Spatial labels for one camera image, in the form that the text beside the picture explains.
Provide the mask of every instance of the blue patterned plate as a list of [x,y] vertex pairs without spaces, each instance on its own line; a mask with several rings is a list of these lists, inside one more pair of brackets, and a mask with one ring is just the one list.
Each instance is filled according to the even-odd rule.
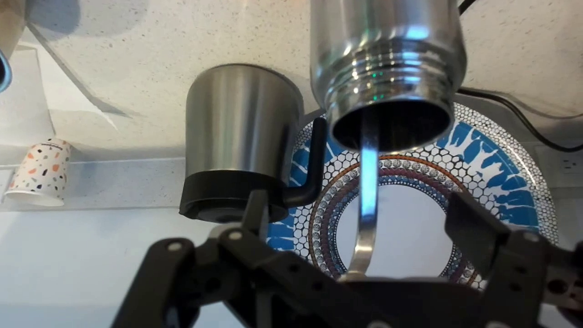
[[[291,187],[306,179],[311,126],[293,154]],[[368,276],[441,276],[479,287],[481,278],[443,232],[450,192],[470,192],[499,221],[554,241],[546,183],[503,128],[455,106],[448,136],[433,145],[381,157],[377,245]],[[295,252],[331,278],[346,272],[357,234],[359,156],[328,141],[324,188],[310,207],[269,227],[275,250]]]

